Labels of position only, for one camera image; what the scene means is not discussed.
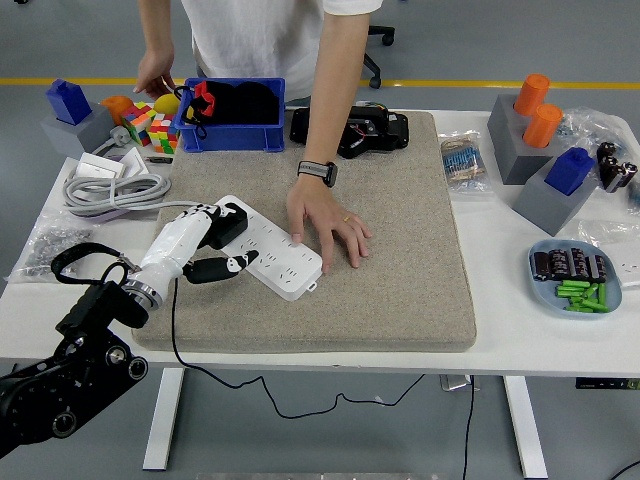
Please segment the person's left hand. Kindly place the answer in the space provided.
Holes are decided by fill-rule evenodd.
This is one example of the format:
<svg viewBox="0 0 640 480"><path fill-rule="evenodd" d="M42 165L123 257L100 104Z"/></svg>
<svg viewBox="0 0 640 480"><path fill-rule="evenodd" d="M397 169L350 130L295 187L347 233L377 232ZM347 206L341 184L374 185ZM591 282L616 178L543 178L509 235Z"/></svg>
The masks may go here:
<svg viewBox="0 0 640 480"><path fill-rule="evenodd" d="M358 215L336 201L331 189L319 177L300 174L288 193L286 206L294 244L304 241L306 221L315 228L324 273L333 265L335 238L345 246L352 268L358 268L361 259L369 256L367 240L372 237L371 230Z"/></svg>

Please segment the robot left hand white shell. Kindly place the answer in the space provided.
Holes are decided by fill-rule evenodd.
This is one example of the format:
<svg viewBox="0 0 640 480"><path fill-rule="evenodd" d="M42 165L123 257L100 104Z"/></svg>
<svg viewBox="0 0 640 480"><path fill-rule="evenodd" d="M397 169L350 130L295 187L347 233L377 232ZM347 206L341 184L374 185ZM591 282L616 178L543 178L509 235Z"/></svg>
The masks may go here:
<svg viewBox="0 0 640 480"><path fill-rule="evenodd" d="M167 223L140 264L140 270L126 282L131 295L161 303L170 283L184 275L192 284L230 279L250 265L259 253L249 250L228 258L194 261L198 249L216 250L230 244L248 227L247 212L231 202L225 205L197 205Z"/></svg>

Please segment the person's right hand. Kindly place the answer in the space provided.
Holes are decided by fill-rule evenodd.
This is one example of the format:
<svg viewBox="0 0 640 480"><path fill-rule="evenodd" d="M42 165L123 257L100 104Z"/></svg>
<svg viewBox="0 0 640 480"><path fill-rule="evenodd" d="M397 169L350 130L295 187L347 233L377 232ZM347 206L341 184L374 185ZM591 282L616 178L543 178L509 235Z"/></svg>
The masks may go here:
<svg viewBox="0 0 640 480"><path fill-rule="evenodd" d="M139 67L134 93L145 93L152 99L169 94L175 88L171 76L174 49L147 48Z"/></svg>

